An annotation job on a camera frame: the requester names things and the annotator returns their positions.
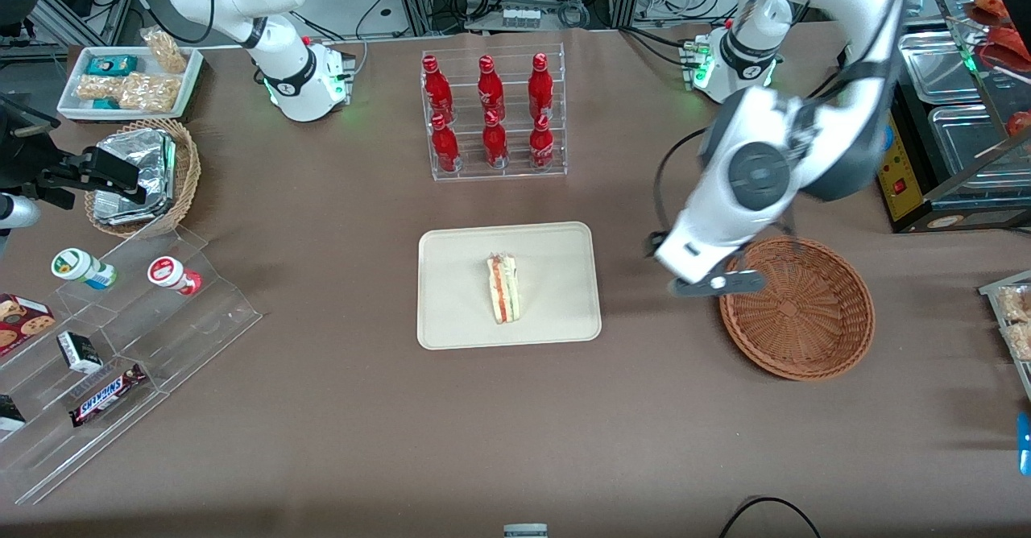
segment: white tray with snacks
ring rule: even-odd
[[[1031,271],[983,285],[978,292],[992,304],[999,332],[1031,399]]]
[[[169,112],[147,112],[135,108],[94,108],[93,101],[80,100],[75,97],[81,76],[85,75],[90,61],[94,57],[110,57],[110,55],[133,55],[136,57],[136,71],[154,73],[154,75],[170,75],[158,64],[148,46],[88,46],[78,55],[75,67],[65,83],[61,100],[58,102],[58,112],[68,120],[76,121],[136,121],[136,120],[173,120],[182,116],[190,96],[200,75],[204,55],[200,49],[181,47],[182,56],[187,58],[187,68],[182,73],[182,87],[178,97]]]
[[[520,313],[498,323],[492,255],[514,259]],[[432,230],[419,242],[419,344],[431,350],[589,341],[601,332],[583,223]]]

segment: red coca-cola bottle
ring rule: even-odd
[[[423,58],[423,71],[426,72],[426,94],[430,98],[430,108],[444,116],[446,123],[455,121],[455,99],[451,94],[451,83],[444,73],[440,72],[437,57],[426,55]]]
[[[547,72],[547,55],[533,57],[533,72],[530,75],[530,116],[552,116],[552,73]]]
[[[433,152],[437,154],[437,166],[443,171],[459,171],[462,168],[462,157],[458,153],[458,138],[447,126],[442,112],[434,112],[430,120],[433,126]]]
[[[487,149],[487,163],[495,170],[508,166],[508,137],[497,111],[487,111],[484,115],[484,149]]]
[[[484,112],[497,111],[498,120],[505,120],[505,94],[501,88],[501,78],[494,71],[494,58],[491,55],[479,57],[479,102],[484,104]]]
[[[551,166],[555,138],[552,137],[547,116],[537,116],[536,123],[533,124],[533,133],[530,134],[530,164],[538,170]]]

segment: packaged bread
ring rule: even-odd
[[[498,325],[519,321],[521,310],[519,284],[516,281],[516,259],[511,255],[491,255],[487,259],[490,270],[491,304]]]
[[[1013,347],[1017,359],[1021,361],[1031,361],[1031,325],[1017,323],[1006,326],[1006,337],[1009,337],[1009,344]]]
[[[167,32],[160,27],[147,27],[139,29],[139,35],[143,42],[151,47],[151,54],[158,60],[161,68],[166,72],[184,72],[187,69],[187,60],[182,56],[182,51]]]
[[[75,97],[82,101],[106,100],[122,93],[124,76],[81,75],[75,87]]]
[[[996,295],[999,308],[1006,321],[1012,323],[1027,323],[1031,321],[1028,315],[1029,306],[1027,285],[1003,285]]]
[[[141,111],[169,112],[179,97],[182,79],[176,75],[144,75],[130,72],[122,83],[118,101],[121,108]]]

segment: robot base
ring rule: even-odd
[[[285,97],[276,94],[268,82],[270,98],[284,115],[294,121],[314,121],[333,111],[336,105],[350,104],[355,82],[355,61],[343,60],[339,51],[324,45],[309,45],[315,55],[315,72],[299,94]]]
[[[710,34],[695,36],[694,42],[685,42],[679,49],[681,64],[697,65],[697,68],[684,69],[684,86],[689,91],[697,90],[708,95],[720,104],[745,87],[769,86],[776,67],[776,61],[771,61],[765,71],[757,66],[751,79],[741,79],[720,54],[720,40],[727,32],[726,28],[713,29]],[[747,68],[744,75],[750,75]]]

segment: white tray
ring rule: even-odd
[[[136,120],[173,120],[182,116],[190,95],[193,93],[194,83],[200,75],[200,68],[204,62],[204,57],[200,49],[194,47],[181,47],[182,56],[187,57],[187,68],[182,72],[182,87],[178,97],[175,98],[175,105],[172,105],[170,112],[139,111],[136,108],[93,108],[92,101],[84,101],[75,97],[75,87],[78,87],[78,79],[84,75],[93,57],[105,57],[105,55],[135,55],[136,71],[155,73],[155,75],[168,75],[165,69],[161,68],[158,60],[151,54],[149,46],[88,46],[78,54],[75,67],[71,69],[71,75],[65,83],[64,93],[58,102],[58,112],[68,120],[80,121],[136,121]]]
[[[523,316],[498,325],[487,259],[516,256]],[[589,341],[601,333],[583,223],[432,230],[419,242],[419,344],[431,350]]]

